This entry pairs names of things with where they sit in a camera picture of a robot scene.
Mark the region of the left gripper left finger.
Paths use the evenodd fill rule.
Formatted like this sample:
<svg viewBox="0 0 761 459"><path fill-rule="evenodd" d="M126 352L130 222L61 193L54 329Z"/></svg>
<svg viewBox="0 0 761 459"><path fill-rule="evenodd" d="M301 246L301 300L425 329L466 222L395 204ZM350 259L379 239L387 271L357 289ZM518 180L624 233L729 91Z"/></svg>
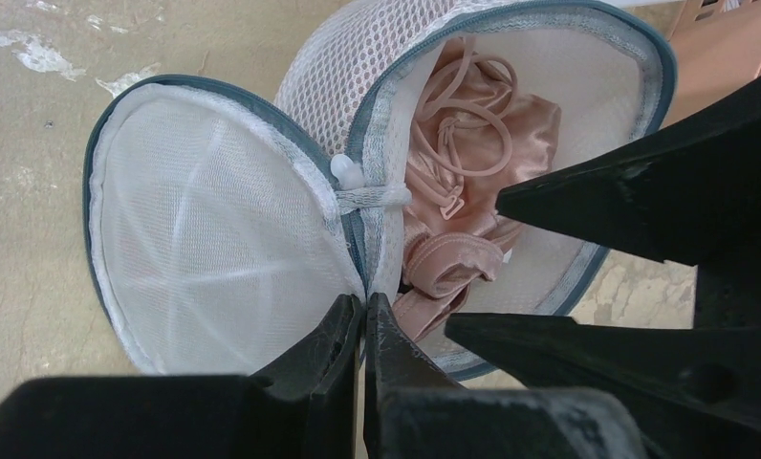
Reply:
<svg viewBox="0 0 761 459"><path fill-rule="evenodd" d="M0 404L0 458L351 458L362 322L342 295L250 376L24 382Z"/></svg>

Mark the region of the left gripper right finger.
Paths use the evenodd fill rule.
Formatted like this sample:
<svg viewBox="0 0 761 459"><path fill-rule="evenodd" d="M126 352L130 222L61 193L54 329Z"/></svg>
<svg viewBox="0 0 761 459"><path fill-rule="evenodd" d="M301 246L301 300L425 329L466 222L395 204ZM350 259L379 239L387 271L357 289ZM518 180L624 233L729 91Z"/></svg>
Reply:
<svg viewBox="0 0 761 459"><path fill-rule="evenodd" d="M365 315L363 440L371 458L644 458L613 396L590 388L467 389L399 327L384 294Z"/></svg>

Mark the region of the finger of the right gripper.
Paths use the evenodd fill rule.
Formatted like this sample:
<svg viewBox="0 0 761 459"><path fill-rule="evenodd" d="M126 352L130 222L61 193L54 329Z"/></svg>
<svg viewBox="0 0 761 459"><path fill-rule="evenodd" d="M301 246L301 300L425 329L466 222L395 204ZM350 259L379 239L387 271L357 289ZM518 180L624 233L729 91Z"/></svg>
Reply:
<svg viewBox="0 0 761 459"><path fill-rule="evenodd" d="M496 207L650 260L761 263L761 76L655 134L510 186Z"/></svg>
<svg viewBox="0 0 761 459"><path fill-rule="evenodd" d="M445 333L527 387L616 397L655 458L761 458L761 326L645 329L456 314Z"/></svg>

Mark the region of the white mesh laundry bag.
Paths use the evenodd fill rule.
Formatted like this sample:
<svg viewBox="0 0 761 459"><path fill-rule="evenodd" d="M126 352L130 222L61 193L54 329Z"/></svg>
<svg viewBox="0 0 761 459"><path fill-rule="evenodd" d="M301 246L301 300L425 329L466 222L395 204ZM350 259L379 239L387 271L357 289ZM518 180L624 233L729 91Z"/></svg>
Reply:
<svg viewBox="0 0 761 459"><path fill-rule="evenodd" d="M656 132L674 96L666 40L601 1L353 1L310 36L274 101L201 76L132 85L87 146L84 233L140 371L252 374L339 295L384 294L392 309L411 121L443 47L466 35L560 107L548 173ZM518 223L508 262L456 312L565 316L582 297L606 249ZM414 342L457 381L490 373L445 323Z"/></svg>

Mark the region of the pink bra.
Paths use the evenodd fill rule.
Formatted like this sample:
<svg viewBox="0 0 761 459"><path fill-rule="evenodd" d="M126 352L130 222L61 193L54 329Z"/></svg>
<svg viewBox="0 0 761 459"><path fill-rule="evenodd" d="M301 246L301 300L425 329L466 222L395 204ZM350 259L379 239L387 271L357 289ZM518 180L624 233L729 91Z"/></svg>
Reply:
<svg viewBox="0 0 761 459"><path fill-rule="evenodd" d="M499 192L551 170L560 107L518 87L502 56L466 35L443 47L411 121L403 211L403 292L392 310L401 329L425 338L493 281L522 230L501 215Z"/></svg>

